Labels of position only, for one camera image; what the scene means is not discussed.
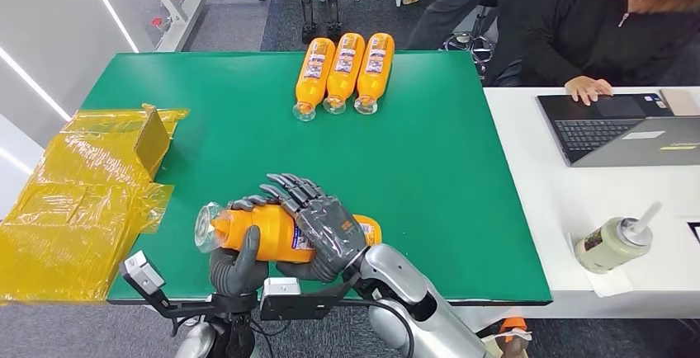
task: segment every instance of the pants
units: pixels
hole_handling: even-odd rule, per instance
[[[523,59],[516,59],[491,83],[491,87],[520,87]]]
[[[425,10],[411,32],[408,49],[438,49],[459,23],[482,0],[436,0]],[[486,71],[490,84],[513,60],[523,56],[527,21],[540,0],[498,0],[499,43]]]

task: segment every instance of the green tabletop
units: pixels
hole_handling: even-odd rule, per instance
[[[484,93],[467,53],[399,52],[375,115],[348,103],[291,114],[301,53],[118,54],[83,109],[190,108],[156,181],[175,185],[143,250],[171,299],[212,292],[193,242],[209,201],[259,193],[269,172],[311,178],[376,219],[447,299],[551,300]],[[314,289],[320,284],[303,285]],[[108,300],[139,299],[117,277]]]

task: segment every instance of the black jacket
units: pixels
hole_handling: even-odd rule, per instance
[[[585,75],[654,86],[700,30],[700,12],[630,13],[627,0],[546,0],[527,33],[523,86]]]

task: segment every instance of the laptop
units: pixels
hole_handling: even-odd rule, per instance
[[[674,116],[658,94],[537,100],[571,167],[700,165],[700,116]]]

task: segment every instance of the floor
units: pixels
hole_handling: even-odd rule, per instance
[[[392,33],[401,48],[410,28],[431,0],[396,8],[394,0],[340,0],[346,31],[369,36]],[[165,16],[158,0],[134,0],[145,25]],[[324,29],[324,4],[315,12]],[[190,51],[299,50],[299,0],[245,0],[207,5],[186,45]],[[154,43],[160,33],[147,26]],[[666,84],[700,85],[700,40],[696,40]],[[547,319],[530,320],[531,357],[542,358],[684,358],[697,357],[700,327],[669,320]],[[279,324],[264,325],[272,330]],[[15,305],[0,307],[0,356],[29,357],[170,357],[185,332],[169,337],[169,321],[143,307],[91,305]],[[262,356],[269,356],[258,340]],[[325,320],[293,322],[272,340],[276,357],[398,357],[378,340],[365,309],[336,309]]]

